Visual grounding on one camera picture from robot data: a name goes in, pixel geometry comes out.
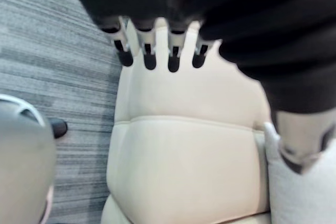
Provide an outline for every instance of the robotic finger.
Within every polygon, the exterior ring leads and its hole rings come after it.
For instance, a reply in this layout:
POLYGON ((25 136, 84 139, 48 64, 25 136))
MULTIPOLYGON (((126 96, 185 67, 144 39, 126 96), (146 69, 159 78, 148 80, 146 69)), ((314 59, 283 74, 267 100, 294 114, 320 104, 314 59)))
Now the robotic finger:
POLYGON ((133 56, 126 36, 126 28, 122 17, 111 17, 107 27, 100 27, 111 43, 118 50, 120 62, 129 67, 133 64, 133 56))

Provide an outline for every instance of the black knob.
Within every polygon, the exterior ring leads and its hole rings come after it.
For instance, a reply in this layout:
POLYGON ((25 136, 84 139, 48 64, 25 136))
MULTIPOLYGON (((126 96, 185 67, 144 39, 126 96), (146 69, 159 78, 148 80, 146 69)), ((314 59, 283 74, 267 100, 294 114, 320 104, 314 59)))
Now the black knob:
POLYGON ((49 118, 49 123, 55 139, 64 136, 68 131, 68 124, 60 118, 49 118))

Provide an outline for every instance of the floor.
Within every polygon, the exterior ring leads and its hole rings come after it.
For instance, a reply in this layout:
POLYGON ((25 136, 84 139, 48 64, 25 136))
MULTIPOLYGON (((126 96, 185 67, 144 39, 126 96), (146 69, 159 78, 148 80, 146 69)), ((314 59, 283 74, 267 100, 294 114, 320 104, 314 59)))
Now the floor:
POLYGON ((0 0, 0 93, 65 119, 49 224, 100 222, 121 66, 78 0, 0 0))

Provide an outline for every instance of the beige cushion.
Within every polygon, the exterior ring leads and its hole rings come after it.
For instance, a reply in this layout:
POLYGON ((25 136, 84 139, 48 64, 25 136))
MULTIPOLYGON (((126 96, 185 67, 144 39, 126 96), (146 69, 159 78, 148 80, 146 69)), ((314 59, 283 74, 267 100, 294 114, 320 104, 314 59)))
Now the beige cushion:
MULTIPOLYGON (((194 69, 196 37, 190 29, 177 73, 167 69, 165 26, 156 69, 145 69, 135 46, 133 66, 122 70, 107 177, 134 224, 220 223, 268 210, 263 135, 255 140, 268 120, 264 93, 218 56, 218 43, 194 69)), ((123 223, 109 221, 113 204, 102 224, 123 223)))

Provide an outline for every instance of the black fingertip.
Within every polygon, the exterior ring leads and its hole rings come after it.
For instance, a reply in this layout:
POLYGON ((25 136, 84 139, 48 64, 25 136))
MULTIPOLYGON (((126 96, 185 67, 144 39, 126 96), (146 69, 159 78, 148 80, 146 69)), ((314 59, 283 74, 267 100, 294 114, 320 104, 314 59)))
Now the black fingertip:
POLYGON ((194 54, 193 67, 194 68, 200 68, 201 66, 203 66, 204 61, 205 61, 205 55, 194 54))
POLYGON ((156 56, 151 54, 145 54, 143 55, 143 60, 145 63, 145 66, 149 70, 153 70, 156 67, 156 56))
POLYGON ((121 62, 125 67, 130 67, 133 64, 133 57, 131 52, 118 52, 118 57, 121 62))
POLYGON ((169 71, 172 73, 175 73, 178 71, 179 67, 180 67, 180 58, 169 56, 169 60, 168 60, 169 71))

